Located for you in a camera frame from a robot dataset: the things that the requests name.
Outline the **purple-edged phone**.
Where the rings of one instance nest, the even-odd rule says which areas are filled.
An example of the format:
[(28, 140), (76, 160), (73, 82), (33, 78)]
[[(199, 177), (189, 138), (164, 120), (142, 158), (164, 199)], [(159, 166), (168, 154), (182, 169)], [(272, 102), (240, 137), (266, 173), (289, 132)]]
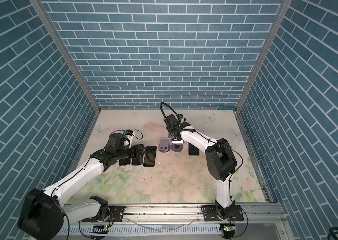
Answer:
[(119, 160), (119, 166), (127, 166), (127, 165), (130, 165), (130, 164), (131, 164), (130, 158)]

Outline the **black phone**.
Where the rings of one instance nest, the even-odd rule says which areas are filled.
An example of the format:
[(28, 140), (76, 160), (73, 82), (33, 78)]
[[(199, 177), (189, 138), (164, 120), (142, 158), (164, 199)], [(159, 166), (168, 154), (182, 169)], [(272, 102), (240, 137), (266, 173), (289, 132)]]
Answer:
[(189, 143), (188, 144), (188, 154), (190, 156), (199, 156), (199, 149), (196, 146)]
[(144, 155), (144, 167), (153, 168), (156, 163), (157, 146), (146, 146)]
[(132, 166), (142, 165), (144, 161), (144, 145), (134, 145), (132, 148)]

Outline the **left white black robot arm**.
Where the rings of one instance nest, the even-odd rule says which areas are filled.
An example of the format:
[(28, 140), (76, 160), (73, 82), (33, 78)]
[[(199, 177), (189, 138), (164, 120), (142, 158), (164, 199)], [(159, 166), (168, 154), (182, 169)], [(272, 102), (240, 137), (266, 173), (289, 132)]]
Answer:
[(141, 159), (146, 148), (132, 145), (130, 135), (114, 133), (104, 148), (92, 153), (79, 168), (42, 190), (33, 189), (24, 198), (17, 226), (37, 240), (51, 240), (63, 227), (85, 219), (106, 222), (111, 218), (108, 201), (92, 196), (87, 201), (67, 205), (66, 202), (85, 184), (114, 164)]

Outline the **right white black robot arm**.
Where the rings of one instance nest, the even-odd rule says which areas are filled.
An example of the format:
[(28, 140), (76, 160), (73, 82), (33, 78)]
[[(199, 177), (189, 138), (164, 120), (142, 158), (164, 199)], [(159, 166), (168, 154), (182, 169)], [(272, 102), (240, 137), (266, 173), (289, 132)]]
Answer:
[(232, 177), (240, 168), (233, 150), (224, 138), (214, 139), (197, 131), (167, 103), (160, 103), (166, 129), (171, 143), (160, 143), (160, 152), (181, 150), (185, 142), (191, 149), (202, 152), (206, 157), (207, 169), (216, 180), (216, 213), (222, 220), (242, 221), (244, 210), (236, 204), (232, 194)]

